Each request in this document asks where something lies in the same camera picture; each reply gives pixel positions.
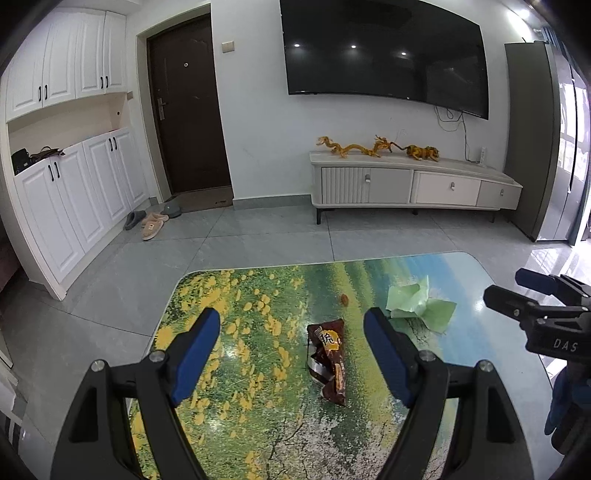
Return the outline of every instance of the light switch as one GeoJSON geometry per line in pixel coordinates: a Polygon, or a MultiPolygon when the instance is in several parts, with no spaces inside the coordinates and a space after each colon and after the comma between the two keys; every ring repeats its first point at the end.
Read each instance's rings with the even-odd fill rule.
{"type": "Polygon", "coordinates": [[[222,43],[222,53],[228,53],[234,51],[234,41],[225,41],[222,43]]]}

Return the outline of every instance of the golden dragon statue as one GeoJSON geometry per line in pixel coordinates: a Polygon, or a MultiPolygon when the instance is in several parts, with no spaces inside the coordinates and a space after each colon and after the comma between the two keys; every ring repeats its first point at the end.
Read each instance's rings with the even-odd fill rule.
{"type": "Polygon", "coordinates": [[[363,155],[368,155],[370,157],[381,157],[381,155],[378,153],[380,150],[385,150],[387,148],[390,150],[390,152],[392,151],[392,147],[390,146],[391,143],[392,142],[388,142],[386,137],[379,137],[376,135],[374,147],[371,150],[356,143],[347,145],[346,147],[341,147],[338,143],[333,142],[328,137],[320,137],[316,145],[326,145],[328,148],[332,149],[332,153],[338,153],[341,158],[346,158],[347,153],[350,150],[359,150],[363,155]]]}

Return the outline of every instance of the refrigerator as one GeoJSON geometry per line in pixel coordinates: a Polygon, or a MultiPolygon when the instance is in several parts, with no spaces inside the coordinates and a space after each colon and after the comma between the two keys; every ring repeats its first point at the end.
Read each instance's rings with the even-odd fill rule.
{"type": "Polygon", "coordinates": [[[583,203],[589,98],[560,50],[506,44],[510,118],[505,172],[523,190],[511,220],[532,241],[566,240],[583,203]]]}

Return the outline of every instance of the door handle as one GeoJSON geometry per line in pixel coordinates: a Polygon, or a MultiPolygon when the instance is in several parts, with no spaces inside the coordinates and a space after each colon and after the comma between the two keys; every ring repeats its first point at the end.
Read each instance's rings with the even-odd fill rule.
{"type": "Polygon", "coordinates": [[[164,105],[166,105],[166,103],[163,102],[161,98],[158,98],[158,116],[161,120],[164,120],[164,105]]]}

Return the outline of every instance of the tile floor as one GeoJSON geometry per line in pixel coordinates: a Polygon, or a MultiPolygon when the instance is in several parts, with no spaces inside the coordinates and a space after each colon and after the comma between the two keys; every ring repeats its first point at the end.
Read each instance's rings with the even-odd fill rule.
{"type": "Polygon", "coordinates": [[[311,206],[205,210],[171,219],[149,242],[141,241],[137,226],[103,250],[63,302],[24,275],[13,279],[0,296],[0,329],[28,400],[32,433],[22,448],[38,478],[48,478],[61,424],[88,365],[96,358],[138,361],[187,272],[459,250],[476,257],[497,284],[522,293],[513,281],[519,267],[591,281],[589,246],[532,244],[504,218],[490,223],[486,212],[336,210],[325,212],[321,225],[315,220],[311,206]]]}

